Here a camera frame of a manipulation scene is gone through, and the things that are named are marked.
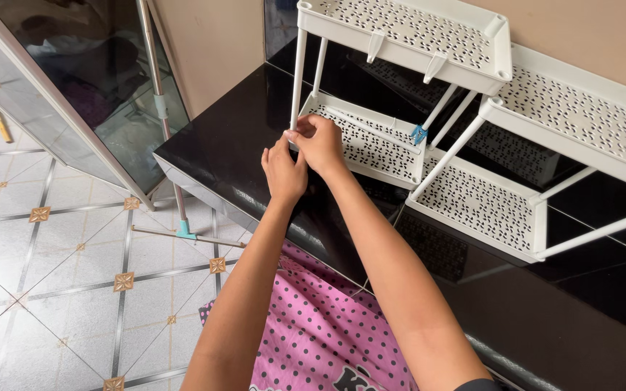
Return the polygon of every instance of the mop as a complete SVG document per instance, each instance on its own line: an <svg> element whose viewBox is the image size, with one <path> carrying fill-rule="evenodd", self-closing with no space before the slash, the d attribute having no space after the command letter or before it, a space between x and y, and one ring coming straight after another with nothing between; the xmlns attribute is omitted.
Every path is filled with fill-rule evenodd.
<svg viewBox="0 0 626 391"><path fill-rule="evenodd" d="M141 12L144 46L146 47L149 68L151 69L151 80L154 85L154 102L156 104L156 111L159 114L158 116L161 120L161 126L163 128L163 139L168 140L170 138L170 127L168 126L168 107L166 106L166 99L163 96L163 86L161 85L161 76L159 74L159 62L156 58L154 35L149 14L149 4L146 0L138 0L137 3L139 5L139 11ZM190 223L187 219L187 215L185 214L185 205L183 203L182 189L180 189L180 187L174 183L173 191L175 191L175 200L178 202L178 213L180 216L180 227L175 232L167 230L155 230L153 228L146 227L136 227L134 225L132 225L132 230L137 232L146 232L148 234L165 235L195 241L204 241L213 244L230 245L232 247L246 247L244 243L241 243L239 241L230 241L207 236L200 236L194 232L190 232Z"/></svg>

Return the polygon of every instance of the glass door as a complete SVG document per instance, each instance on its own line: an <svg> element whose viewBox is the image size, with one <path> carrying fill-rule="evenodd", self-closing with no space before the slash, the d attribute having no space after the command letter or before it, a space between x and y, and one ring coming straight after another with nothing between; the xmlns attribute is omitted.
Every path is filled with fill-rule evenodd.
<svg viewBox="0 0 626 391"><path fill-rule="evenodd" d="M135 0L0 0L0 19L83 121L148 193L163 179L163 142ZM188 122L156 33L170 124Z"/></svg>

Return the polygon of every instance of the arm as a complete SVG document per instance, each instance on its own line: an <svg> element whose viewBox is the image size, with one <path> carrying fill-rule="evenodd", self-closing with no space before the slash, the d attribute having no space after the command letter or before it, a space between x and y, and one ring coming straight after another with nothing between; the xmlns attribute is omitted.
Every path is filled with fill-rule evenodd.
<svg viewBox="0 0 626 391"><path fill-rule="evenodd" d="M491 378L418 256L344 164L342 131L317 115L285 133L326 181L342 211L378 304L422 390L453 391Z"/></svg>
<svg viewBox="0 0 626 391"><path fill-rule="evenodd" d="M282 137L262 154L272 198L238 267L224 285L185 374L181 390L247 390L265 327L291 210L308 183L303 154L294 165Z"/></svg>

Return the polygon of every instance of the person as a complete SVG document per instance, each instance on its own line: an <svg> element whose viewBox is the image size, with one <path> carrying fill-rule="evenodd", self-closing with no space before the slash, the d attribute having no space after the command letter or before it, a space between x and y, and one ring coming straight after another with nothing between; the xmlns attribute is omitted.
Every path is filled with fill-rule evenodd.
<svg viewBox="0 0 626 391"><path fill-rule="evenodd" d="M307 165L342 211L382 316L280 256ZM207 307L181 390L498 390L429 272L346 167L333 121L300 117L265 148L262 168L271 200Z"/></svg>

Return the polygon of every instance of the blue clip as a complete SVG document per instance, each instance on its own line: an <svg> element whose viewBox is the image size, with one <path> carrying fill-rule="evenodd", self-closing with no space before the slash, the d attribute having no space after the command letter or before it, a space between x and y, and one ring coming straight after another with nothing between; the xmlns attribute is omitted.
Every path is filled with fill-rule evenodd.
<svg viewBox="0 0 626 391"><path fill-rule="evenodd" d="M417 145L426 137L426 130L422 129L422 125L417 125L414 127L410 137L414 137L414 144Z"/></svg>

